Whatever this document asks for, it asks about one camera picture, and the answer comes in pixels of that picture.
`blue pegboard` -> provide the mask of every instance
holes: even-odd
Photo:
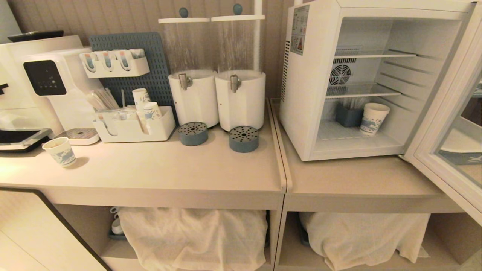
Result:
[[[94,35],[89,38],[92,51],[142,48],[146,52],[150,72],[137,77],[99,78],[102,85],[112,91],[119,105],[122,104],[121,89],[125,90],[126,105],[133,105],[132,90],[146,88],[152,101],[160,106],[172,106],[173,96],[169,87],[169,70],[162,48],[161,36],[157,32]]]

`white organizer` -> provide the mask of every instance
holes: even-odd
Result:
[[[104,69],[104,67],[102,66],[102,61],[93,60],[93,63],[97,67],[97,70],[95,72],[89,71],[85,65],[82,65],[84,67],[85,73],[89,78],[136,77],[150,72],[146,57],[133,59],[131,61],[131,70],[124,70],[121,66],[120,60],[117,59],[112,61],[112,65],[114,67],[112,71]]]
[[[100,138],[105,143],[165,141],[176,127],[173,110],[170,106],[159,107],[162,117],[158,120],[146,120],[150,134],[142,132],[139,121],[115,121],[117,135],[111,135],[103,122],[93,122]]]

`glass door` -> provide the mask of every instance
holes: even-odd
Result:
[[[405,157],[482,225],[482,3]]]

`drip tray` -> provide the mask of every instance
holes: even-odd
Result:
[[[51,129],[0,130],[0,152],[29,152],[49,140]]]

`sticker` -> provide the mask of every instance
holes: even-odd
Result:
[[[309,5],[295,8],[293,14],[293,28],[291,30],[291,48],[290,51],[299,55],[303,55],[305,47],[306,27],[308,25]]]

